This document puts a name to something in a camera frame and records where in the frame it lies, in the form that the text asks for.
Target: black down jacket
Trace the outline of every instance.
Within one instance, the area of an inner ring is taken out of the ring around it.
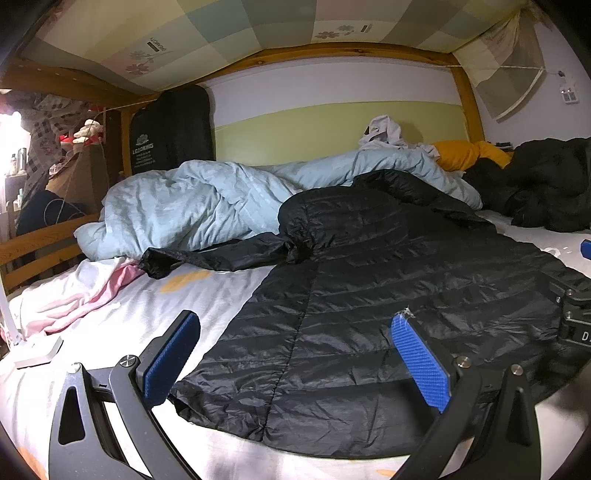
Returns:
[[[537,401],[577,374],[589,356],[555,342],[558,306],[536,291],[535,275],[546,269],[581,289],[589,279],[412,175],[378,171],[355,184],[287,200],[279,235],[146,252],[141,265],[157,277],[179,261],[282,262],[175,384],[179,415],[306,455],[411,453],[437,413],[392,344],[392,317],[405,307],[452,353],[522,364]]]
[[[513,225],[576,232],[591,223],[590,164],[590,139],[549,138],[517,147],[504,169],[480,158],[463,179],[485,209],[513,217]]]

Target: wall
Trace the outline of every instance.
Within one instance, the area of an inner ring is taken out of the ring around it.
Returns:
[[[418,100],[460,105],[448,69],[404,60],[295,60],[232,73],[204,85],[213,99],[216,127],[327,103]]]
[[[556,27],[550,30],[538,24],[535,29],[546,68],[562,70],[575,79],[580,103],[563,102],[556,74],[546,74],[527,102],[501,122],[493,120],[477,98],[486,139],[493,143],[510,141],[517,146],[544,138],[591,137],[591,79]]]
[[[205,83],[216,158],[250,165],[312,160],[358,148],[389,115],[408,142],[467,138],[448,69],[390,59],[332,58],[256,67]]]

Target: white wall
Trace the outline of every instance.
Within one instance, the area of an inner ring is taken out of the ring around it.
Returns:
[[[547,74],[527,102],[501,122],[491,118],[478,98],[486,139],[493,143],[509,141],[517,146],[544,138],[591,137],[591,79],[558,28],[549,30],[537,24],[535,30],[547,70],[562,70],[573,77],[580,103],[563,102],[556,74]]]
[[[209,80],[213,123],[325,103],[421,100],[460,105],[448,69],[405,60],[294,60]]]

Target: yellow pillow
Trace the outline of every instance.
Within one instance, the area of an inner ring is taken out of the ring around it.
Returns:
[[[501,168],[505,168],[511,161],[508,154],[503,152],[499,147],[495,147],[488,142],[476,142],[475,145],[478,147],[481,157],[490,158]]]
[[[466,170],[478,160],[480,149],[468,140],[435,142],[440,158],[437,164],[445,171]]]

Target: pink blanket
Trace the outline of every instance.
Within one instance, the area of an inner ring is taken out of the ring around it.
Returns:
[[[102,307],[117,292],[144,272],[125,257],[82,261],[50,281],[26,288],[10,300],[10,310],[25,338],[35,333],[55,333],[92,310]],[[7,341],[8,329],[0,324]]]

